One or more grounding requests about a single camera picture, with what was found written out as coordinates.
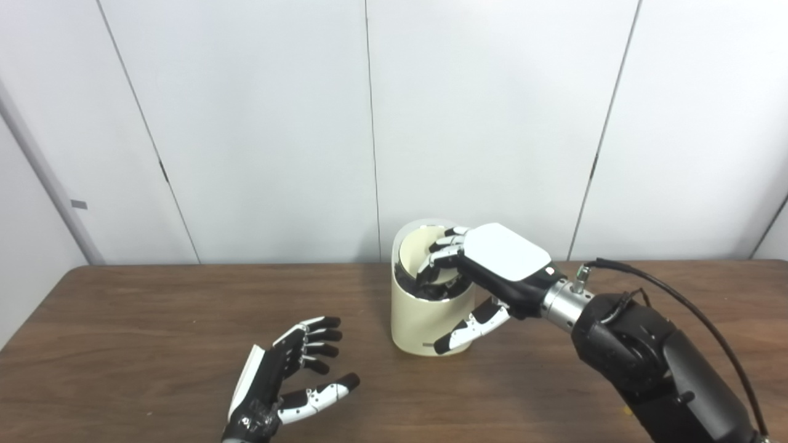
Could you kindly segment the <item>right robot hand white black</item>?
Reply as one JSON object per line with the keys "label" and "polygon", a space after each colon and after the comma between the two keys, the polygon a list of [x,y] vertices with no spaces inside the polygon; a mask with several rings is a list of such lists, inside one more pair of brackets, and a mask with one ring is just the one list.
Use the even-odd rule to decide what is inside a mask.
{"label": "right robot hand white black", "polygon": [[438,355],[470,344],[513,317],[538,319],[550,289],[568,280],[546,250],[500,223],[445,230],[428,247],[417,286],[433,283],[441,269],[456,269],[490,297],[434,342]]}

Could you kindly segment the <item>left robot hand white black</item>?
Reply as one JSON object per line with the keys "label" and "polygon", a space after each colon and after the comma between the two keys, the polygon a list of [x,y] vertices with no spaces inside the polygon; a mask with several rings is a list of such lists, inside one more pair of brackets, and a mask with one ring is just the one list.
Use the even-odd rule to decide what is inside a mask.
{"label": "left robot hand white black", "polygon": [[320,357],[335,358],[342,340],[341,319],[319,316],[296,323],[265,349],[253,345],[231,397],[222,442],[269,442],[278,430],[316,415],[360,385],[357,373],[329,383],[282,393],[285,380],[307,369],[327,375]]}

